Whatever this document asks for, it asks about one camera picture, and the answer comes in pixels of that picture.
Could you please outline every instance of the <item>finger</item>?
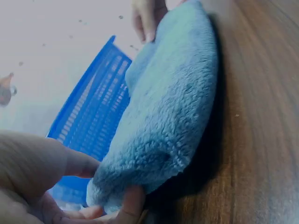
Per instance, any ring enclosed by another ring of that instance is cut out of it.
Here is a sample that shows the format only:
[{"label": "finger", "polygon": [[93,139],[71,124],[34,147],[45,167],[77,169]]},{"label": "finger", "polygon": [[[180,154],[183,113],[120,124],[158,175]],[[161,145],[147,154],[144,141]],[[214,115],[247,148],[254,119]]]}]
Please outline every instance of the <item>finger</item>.
[{"label": "finger", "polygon": [[157,24],[154,15],[154,5],[144,4],[139,8],[142,27],[146,36],[146,42],[151,42],[155,39]]},{"label": "finger", "polygon": [[140,186],[130,187],[124,196],[122,208],[116,217],[116,223],[136,224],[145,202],[145,194]]},{"label": "finger", "polygon": [[142,26],[141,16],[138,14],[136,10],[133,10],[132,12],[132,23],[139,40],[141,41],[141,43],[144,43],[145,34]]},{"label": "finger", "polygon": [[64,211],[70,219],[96,219],[101,217],[103,212],[104,210],[100,206],[93,206],[80,211]]},{"label": "finger", "polygon": [[67,149],[67,165],[64,175],[91,178],[94,176],[99,164],[100,162],[91,156]]}]

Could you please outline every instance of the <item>white background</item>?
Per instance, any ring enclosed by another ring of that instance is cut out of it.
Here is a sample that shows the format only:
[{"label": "white background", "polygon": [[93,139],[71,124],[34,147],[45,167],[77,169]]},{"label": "white background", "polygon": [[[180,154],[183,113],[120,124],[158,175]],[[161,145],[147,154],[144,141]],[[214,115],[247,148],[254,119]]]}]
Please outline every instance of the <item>white background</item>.
[{"label": "white background", "polygon": [[0,107],[0,128],[45,136],[111,35],[133,59],[130,45],[142,46],[130,11],[131,0],[0,0],[0,77],[13,72],[18,90]]}]

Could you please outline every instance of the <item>fingernail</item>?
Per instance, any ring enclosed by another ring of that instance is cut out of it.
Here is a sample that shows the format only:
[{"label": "fingernail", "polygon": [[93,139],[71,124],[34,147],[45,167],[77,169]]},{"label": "fingernail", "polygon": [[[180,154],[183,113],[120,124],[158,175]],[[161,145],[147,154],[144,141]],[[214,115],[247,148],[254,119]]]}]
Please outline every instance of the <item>fingernail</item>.
[{"label": "fingernail", "polygon": [[152,42],[155,39],[155,33],[148,33],[146,34],[146,42]]}]

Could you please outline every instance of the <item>wooden table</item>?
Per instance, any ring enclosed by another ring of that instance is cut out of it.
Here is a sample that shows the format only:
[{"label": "wooden table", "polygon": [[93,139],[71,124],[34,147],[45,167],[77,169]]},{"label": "wooden table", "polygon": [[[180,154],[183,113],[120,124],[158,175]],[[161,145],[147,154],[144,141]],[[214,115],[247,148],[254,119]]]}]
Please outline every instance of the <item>wooden table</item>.
[{"label": "wooden table", "polygon": [[211,122],[143,223],[299,223],[299,1],[203,0],[222,43]]}]

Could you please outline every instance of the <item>blue plastic basket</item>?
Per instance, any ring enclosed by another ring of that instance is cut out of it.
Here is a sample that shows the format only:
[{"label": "blue plastic basket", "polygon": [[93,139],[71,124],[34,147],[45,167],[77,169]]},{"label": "blue plastic basket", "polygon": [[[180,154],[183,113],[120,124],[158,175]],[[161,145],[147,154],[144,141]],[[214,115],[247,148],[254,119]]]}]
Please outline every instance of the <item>blue plastic basket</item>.
[{"label": "blue plastic basket", "polygon": [[[52,124],[48,137],[102,160],[109,150],[129,95],[125,72],[132,60],[112,36],[96,56]],[[50,193],[56,200],[86,205],[89,179],[66,176]]]}]

